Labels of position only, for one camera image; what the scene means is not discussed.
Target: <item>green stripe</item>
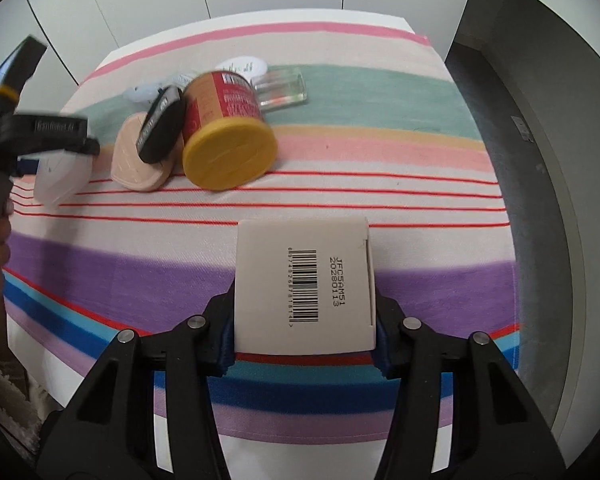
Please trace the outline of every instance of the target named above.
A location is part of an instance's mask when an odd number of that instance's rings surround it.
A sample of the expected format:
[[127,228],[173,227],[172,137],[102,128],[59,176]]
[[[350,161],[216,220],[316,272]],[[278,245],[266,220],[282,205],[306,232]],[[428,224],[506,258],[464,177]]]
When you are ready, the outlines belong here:
[[116,142],[118,131],[129,116],[148,112],[149,107],[149,103],[134,103],[122,95],[116,95],[78,110],[76,115],[88,118],[91,135],[104,145]]
[[[266,114],[269,124],[366,126],[481,140],[455,83],[426,76],[351,66],[301,65],[308,102]],[[103,144],[115,142],[129,115],[147,111],[122,95],[79,114]]]

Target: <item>blue gripper pad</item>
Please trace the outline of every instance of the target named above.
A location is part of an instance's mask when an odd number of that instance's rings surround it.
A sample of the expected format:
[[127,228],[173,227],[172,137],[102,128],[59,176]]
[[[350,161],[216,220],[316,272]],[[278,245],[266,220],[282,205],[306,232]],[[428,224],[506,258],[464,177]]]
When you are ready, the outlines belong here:
[[389,361],[389,345],[386,332],[379,319],[376,319],[376,348],[371,351],[371,359],[374,366],[386,377],[391,363]]
[[231,316],[222,329],[220,351],[218,354],[218,368],[225,375],[229,367],[235,363],[234,351],[234,316]]

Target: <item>barcode label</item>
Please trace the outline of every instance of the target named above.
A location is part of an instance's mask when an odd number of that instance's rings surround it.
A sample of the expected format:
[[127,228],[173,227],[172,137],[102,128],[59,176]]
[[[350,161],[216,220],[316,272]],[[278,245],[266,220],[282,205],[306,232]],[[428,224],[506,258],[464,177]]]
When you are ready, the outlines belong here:
[[222,72],[222,81],[227,85],[238,85],[251,89],[249,82],[237,74],[227,74],[226,72]]
[[288,249],[289,323],[318,321],[318,254]]

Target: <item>table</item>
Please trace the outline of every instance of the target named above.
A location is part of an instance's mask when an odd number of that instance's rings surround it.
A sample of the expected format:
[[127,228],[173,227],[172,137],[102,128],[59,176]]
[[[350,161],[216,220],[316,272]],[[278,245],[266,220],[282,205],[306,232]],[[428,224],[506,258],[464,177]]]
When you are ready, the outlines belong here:
[[[266,176],[211,193],[178,174],[139,194],[109,179],[121,96],[176,72],[250,55],[299,66],[309,102],[266,115],[280,153]],[[14,354],[61,404],[118,330],[168,330],[225,292],[237,221],[364,214],[380,291],[435,330],[490,332],[518,365],[516,265],[490,159],[456,85],[426,38],[401,18],[284,10],[192,23],[112,52],[65,112],[90,119],[103,146],[83,192],[57,210],[15,183],[6,269]],[[158,463],[169,468],[164,377],[156,377]],[[443,378],[436,468],[450,445]],[[210,380],[235,479],[372,478],[397,384],[368,354],[238,356]]]

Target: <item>yellow band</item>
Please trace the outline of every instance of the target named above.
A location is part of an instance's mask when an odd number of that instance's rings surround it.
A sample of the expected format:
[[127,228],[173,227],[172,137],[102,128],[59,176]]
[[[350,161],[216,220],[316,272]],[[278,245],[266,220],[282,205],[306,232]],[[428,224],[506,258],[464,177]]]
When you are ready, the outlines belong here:
[[7,99],[13,101],[16,104],[20,100],[20,94],[7,85],[0,85],[0,95],[4,95]]

